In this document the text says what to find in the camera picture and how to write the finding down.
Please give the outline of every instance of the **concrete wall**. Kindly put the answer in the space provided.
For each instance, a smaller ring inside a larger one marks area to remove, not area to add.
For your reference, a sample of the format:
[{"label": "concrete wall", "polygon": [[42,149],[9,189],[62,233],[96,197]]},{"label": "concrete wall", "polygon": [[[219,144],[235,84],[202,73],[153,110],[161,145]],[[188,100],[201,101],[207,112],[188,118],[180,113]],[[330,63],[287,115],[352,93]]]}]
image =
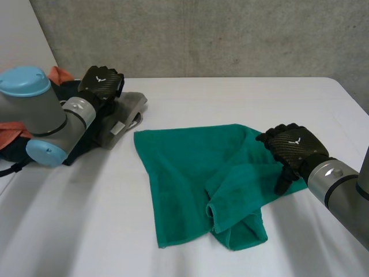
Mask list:
[{"label": "concrete wall", "polygon": [[127,77],[325,76],[369,111],[368,0],[31,0],[59,65]]}]

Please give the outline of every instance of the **white table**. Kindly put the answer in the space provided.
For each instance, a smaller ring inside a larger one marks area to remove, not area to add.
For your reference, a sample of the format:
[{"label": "white table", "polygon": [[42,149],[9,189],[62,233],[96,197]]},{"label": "white table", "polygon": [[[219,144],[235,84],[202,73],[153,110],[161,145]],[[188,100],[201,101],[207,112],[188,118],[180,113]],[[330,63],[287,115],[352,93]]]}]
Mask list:
[{"label": "white table", "polygon": [[[137,130],[296,122],[356,170],[369,143],[369,117],[328,78],[144,78],[125,91],[149,100]],[[231,252],[208,234],[158,249],[148,176],[128,133],[111,152],[72,167],[29,165],[10,180],[0,197],[0,277],[369,275],[369,252],[308,190],[262,214],[269,240],[260,246]]]}]

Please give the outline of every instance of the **orange cloth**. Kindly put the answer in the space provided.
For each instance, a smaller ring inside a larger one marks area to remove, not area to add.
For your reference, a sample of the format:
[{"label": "orange cloth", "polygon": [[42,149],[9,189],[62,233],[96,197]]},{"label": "orange cloth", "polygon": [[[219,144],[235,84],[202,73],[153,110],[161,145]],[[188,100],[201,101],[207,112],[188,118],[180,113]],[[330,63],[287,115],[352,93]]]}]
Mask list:
[{"label": "orange cloth", "polygon": [[8,146],[18,136],[31,138],[22,122],[0,123],[0,150]]},{"label": "orange cloth", "polygon": [[[68,71],[59,66],[53,66],[47,77],[56,83],[56,85],[74,80],[74,77]],[[32,137],[22,122],[0,123],[0,150],[7,147],[18,136],[29,139]]]},{"label": "orange cloth", "polygon": [[47,76],[56,85],[61,85],[67,81],[73,81],[74,77],[67,70],[60,68],[59,66],[53,66],[50,73]]}]

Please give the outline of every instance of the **teal towel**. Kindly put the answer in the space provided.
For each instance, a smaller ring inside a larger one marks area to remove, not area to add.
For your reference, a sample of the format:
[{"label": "teal towel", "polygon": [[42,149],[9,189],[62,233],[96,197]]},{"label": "teal towel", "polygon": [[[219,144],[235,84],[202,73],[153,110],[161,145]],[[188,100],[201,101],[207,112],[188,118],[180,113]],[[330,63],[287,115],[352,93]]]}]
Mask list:
[{"label": "teal towel", "polygon": [[[231,250],[268,239],[261,207],[278,198],[273,190],[282,165],[255,141],[258,134],[237,124],[134,134],[150,178],[160,248],[209,231]],[[300,180],[286,194],[304,188]]]}]

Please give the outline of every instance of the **light blue cap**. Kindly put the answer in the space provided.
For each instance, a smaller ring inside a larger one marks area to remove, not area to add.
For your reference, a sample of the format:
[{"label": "light blue cap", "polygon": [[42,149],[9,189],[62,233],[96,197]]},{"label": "light blue cap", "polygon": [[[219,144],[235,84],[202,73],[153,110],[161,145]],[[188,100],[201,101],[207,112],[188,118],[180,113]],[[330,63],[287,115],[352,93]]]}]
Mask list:
[{"label": "light blue cap", "polygon": [[34,161],[50,167],[60,166],[68,157],[63,149],[41,140],[29,140],[25,150]]},{"label": "light blue cap", "polygon": [[48,91],[51,83],[41,68],[18,66],[0,74],[0,91],[14,97],[33,97]]}]

